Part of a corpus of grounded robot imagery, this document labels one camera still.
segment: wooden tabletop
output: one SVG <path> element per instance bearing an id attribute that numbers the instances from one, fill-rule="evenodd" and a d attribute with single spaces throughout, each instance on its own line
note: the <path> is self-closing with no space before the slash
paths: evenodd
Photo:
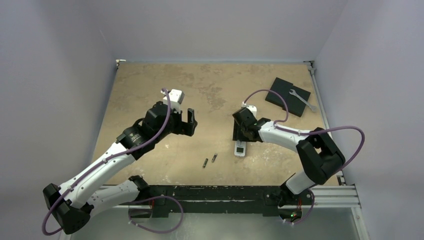
<path id="1" fill-rule="evenodd" d="M 108 184 L 120 184 L 140 175 L 150 185 L 281 185 L 302 169 L 297 153 L 270 143 L 248 143 L 246 157 L 234 156 L 232 113 L 252 92 L 269 89 L 279 77 L 311 92 L 309 102 L 318 106 L 311 76 L 302 64 L 152 64 L 122 63 L 104 115 L 94 151 L 101 156 L 122 131 L 163 95 L 161 88 L 185 93 L 187 108 L 195 110 L 198 126 L 192 137 L 170 134 L 155 149 L 127 166 Z M 257 107 L 257 118 L 284 119 L 281 107 L 257 93 L 248 104 Z M 303 116 L 290 114 L 285 126 L 313 130 L 323 127 L 321 113 L 306 108 Z M 211 162 L 214 154 L 218 156 Z M 209 159 L 205 168 L 205 158 Z M 335 177 L 327 185 L 338 185 Z"/>

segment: gray wall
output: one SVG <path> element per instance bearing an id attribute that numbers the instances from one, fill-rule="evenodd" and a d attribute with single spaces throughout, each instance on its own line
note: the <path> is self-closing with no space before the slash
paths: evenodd
<path id="1" fill-rule="evenodd" d="M 115 63 L 88 16 L 75 0 L 0 1 L 0 239 L 45 239 L 43 188 L 91 159 Z"/>
<path id="2" fill-rule="evenodd" d="M 347 0 L 90 0 L 113 56 L 130 61 L 307 61 Z"/>
<path id="3" fill-rule="evenodd" d="M 346 169 L 372 239 L 424 239 L 424 1 L 350 0 L 316 59 L 330 126 L 357 125 Z M 351 154 L 359 134 L 334 133 Z"/>

